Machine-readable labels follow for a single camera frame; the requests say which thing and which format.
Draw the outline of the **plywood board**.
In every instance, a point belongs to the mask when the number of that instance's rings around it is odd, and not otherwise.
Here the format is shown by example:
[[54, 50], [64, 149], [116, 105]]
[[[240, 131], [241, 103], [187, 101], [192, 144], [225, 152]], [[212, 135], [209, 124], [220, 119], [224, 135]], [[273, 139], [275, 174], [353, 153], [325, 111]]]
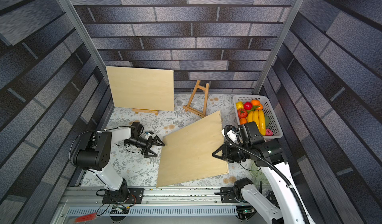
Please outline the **plywood board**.
[[214, 158], [224, 143], [221, 112], [217, 111], [164, 137], [157, 187], [228, 173], [226, 161]]
[[116, 107], [173, 111], [174, 71], [132, 67], [106, 68]]

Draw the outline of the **small wooden easel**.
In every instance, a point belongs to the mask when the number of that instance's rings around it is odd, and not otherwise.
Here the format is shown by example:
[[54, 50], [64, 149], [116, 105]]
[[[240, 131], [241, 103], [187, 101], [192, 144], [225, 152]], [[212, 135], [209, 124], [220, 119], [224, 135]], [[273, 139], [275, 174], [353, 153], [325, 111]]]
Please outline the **small wooden easel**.
[[[197, 92], [201, 91], [203, 93], [203, 97], [200, 94], [197, 97], [197, 101], [194, 102], [194, 98], [197, 95]], [[201, 118], [204, 118], [207, 116], [207, 106], [208, 106], [208, 100], [209, 100], [209, 91], [210, 91], [210, 84], [206, 83], [205, 85], [202, 85], [201, 80], [197, 80], [191, 96], [188, 100], [188, 103], [183, 106], [183, 109], [186, 112], [193, 113]]]
[[138, 113], [150, 113], [150, 114], [154, 114], [156, 116], [159, 114], [158, 110], [132, 109], [132, 111], [135, 112], [136, 114], [138, 114]]

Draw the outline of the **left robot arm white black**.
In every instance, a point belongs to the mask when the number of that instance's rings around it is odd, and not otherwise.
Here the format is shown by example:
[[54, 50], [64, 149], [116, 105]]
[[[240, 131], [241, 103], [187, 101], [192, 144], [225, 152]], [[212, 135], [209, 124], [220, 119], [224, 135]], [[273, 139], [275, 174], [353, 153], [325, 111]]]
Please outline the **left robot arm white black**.
[[121, 141], [127, 146], [139, 148], [144, 158], [158, 156], [151, 150], [153, 146], [165, 146], [156, 134], [144, 132], [143, 125], [134, 122], [130, 126], [110, 130], [83, 132], [72, 142], [77, 146], [71, 146], [69, 151], [69, 161], [73, 166], [93, 173], [104, 184], [104, 194], [96, 194], [103, 198], [104, 204], [124, 204], [135, 197], [129, 191], [126, 180], [109, 163], [111, 145]]

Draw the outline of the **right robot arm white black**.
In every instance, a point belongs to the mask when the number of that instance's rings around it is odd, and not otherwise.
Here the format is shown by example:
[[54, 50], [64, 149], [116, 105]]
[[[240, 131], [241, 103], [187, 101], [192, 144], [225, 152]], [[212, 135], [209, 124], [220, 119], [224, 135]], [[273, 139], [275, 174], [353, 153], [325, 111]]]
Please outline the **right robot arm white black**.
[[225, 142], [213, 152], [213, 157], [228, 163], [241, 164], [252, 160], [266, 176], [275, 196], [267, 199], [249, 178], [234, 182], [231, 188], [222, 188], [218, 195], [242, 205], [237, 217], [247, 221], [259, 214], [268, 224], [313, 224], [295, 186], [287, 158], [277, 140], [265, 140], [255, 122], [232, 126], [222, 130]]

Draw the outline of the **floral tablecloth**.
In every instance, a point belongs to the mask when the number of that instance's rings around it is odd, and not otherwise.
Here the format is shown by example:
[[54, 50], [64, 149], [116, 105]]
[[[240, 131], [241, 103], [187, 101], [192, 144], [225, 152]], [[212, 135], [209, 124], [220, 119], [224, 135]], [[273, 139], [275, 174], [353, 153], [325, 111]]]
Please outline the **floral tablecloth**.
[[[189, 101], [190, 94], [174, 95], [174, 111], [160, 112], [159, 115], [148, 113], [134, 113], [129, 108], [114, 108], [107, 124], [107, 129], [118, 126], [129, 126], [133, 122], [140, 122], [145, 131], [152, 131], [160, 138], [180, 130], [198, 120], [200, 117], [186, 112], [183, 108]], [[222, 124], [236, 124], [236, 107], [232, 94], [209, 94], [207, 114], [220, 111]], [[118, 142], [111, 146], [110, 164], [115, 171], [123, 177], [129, 186], [150, 186], [157, 184], [160, 157], [144, 158], [139, 154], [139, 148], [125, 146]], [[231, 186], [241, 178], [249, 178], [255, 185], [269, 184], [265, 175], [250, 160], [241, 164], [230, 163], [228, 174], [209, 177], [205, 179], [184, 182], [184, 186]]]

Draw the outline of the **small orange toy fruit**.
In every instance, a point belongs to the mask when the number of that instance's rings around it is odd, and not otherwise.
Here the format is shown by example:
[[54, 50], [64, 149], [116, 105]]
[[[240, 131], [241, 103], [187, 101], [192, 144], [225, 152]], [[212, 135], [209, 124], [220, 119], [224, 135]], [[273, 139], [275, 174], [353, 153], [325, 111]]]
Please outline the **small orange toy fruit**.
[[246, 124], [248, 122], [246, 118], [240, 118], [239, 121], [241, 125]]

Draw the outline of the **yellow toy lemon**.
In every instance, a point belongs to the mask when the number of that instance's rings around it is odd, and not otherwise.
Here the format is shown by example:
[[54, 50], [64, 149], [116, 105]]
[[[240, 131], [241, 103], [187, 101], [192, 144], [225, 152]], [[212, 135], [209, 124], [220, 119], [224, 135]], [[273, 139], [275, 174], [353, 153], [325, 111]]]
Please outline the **yellow toy lemon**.
[[242, 102], [237, 102], [235, 105], [236, 105], [237, 110], [244, 108], [244, 104]]

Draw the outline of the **yellow toy banana bunch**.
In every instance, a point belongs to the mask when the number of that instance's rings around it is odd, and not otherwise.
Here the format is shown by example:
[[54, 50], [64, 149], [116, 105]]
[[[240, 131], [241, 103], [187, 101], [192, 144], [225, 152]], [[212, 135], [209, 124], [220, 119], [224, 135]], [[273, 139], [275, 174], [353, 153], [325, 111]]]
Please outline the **yellow toy banana bunch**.
[[266, 122], [263, 110], [250, 111], [247, 116], [247, 122], [255, 122], [261, 135], [266, 135]]

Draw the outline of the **red toy apple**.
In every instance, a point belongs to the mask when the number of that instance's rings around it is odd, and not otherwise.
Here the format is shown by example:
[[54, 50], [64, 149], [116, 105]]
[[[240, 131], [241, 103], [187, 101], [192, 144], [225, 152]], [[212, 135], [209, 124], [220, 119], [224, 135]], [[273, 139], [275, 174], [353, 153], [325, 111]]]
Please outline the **red toy apple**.
[[246, 102], [244, 105], [243, 105], [244, 109], [247, 110], [247, 111], [250, 111], [253, 109], [253, 105], [251, 102]]

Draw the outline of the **orange toy fruit top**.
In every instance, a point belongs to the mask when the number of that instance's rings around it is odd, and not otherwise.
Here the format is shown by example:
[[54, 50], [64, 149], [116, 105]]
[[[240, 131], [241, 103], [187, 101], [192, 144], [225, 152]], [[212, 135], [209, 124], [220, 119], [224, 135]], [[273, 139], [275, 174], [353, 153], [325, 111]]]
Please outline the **orange toy fruit top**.
[[260, 103], [259, 100], [252, 100], [251, 104], [253, 106], [252, 110], [262, 110], [263, 109], [263, 105]]

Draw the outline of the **white plastic basket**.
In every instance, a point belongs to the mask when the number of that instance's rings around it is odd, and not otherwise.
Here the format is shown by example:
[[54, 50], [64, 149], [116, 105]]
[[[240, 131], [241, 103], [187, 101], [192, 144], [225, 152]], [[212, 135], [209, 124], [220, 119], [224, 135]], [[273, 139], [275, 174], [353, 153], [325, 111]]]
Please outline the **white plastic basket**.
[[266, 128], [273, 132], [273, 135], [265, 136], [264, 139], [279, 139], [283, 137], [283, 131], [278, 122], [277, 116], [275, 115], [274, 109], [271, 106], [269, 99], [266, 96], [261, 95], [234, 95], [233, 103], [236, 105], [237, 102], [251, 102], [252, 100], [258, 100], [263, 105], [264, 114], [269, 118], [269, 123]]

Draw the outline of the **aluminium rail base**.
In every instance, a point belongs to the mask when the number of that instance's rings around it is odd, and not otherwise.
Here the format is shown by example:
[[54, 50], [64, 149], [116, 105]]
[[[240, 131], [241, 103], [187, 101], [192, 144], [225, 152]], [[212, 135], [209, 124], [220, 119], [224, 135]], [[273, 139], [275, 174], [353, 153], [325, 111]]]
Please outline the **aluminium rail base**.
[[60, 200], [51, 223], [73, 224], [75, 219], [98, 213], [90, 224], [240, 224], [240, 203], [223, 203], [220, 187], [143, 187], [128, 214], [112, 211], [96, 195], [98, 187], [70, 187]]

